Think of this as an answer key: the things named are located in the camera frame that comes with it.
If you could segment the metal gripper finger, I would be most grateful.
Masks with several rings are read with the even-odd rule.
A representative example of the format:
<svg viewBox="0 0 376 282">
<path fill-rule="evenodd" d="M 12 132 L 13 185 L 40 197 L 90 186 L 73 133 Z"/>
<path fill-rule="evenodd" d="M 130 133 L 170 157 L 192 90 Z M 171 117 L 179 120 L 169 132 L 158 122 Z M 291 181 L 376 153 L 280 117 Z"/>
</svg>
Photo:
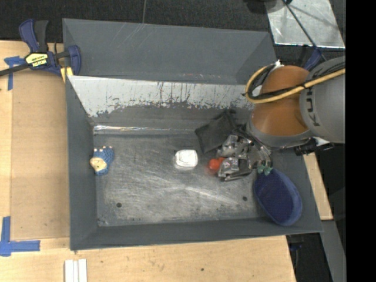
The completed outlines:
<svg viewBox="0 0 376 282">
<path fill-rule="evenodd" d="M 238 136 L 229 136 L 217 150 L 217 157 L 237 157 L 241 152 Z"/>
<path fill-rule="evenodd" d="M 222 161 L 217 176 L 225 182 L 229 182 L 242 179 L 252 171 L 253 169 L 249 166 L 248 160 L 229 157 Z"/>
</svg>

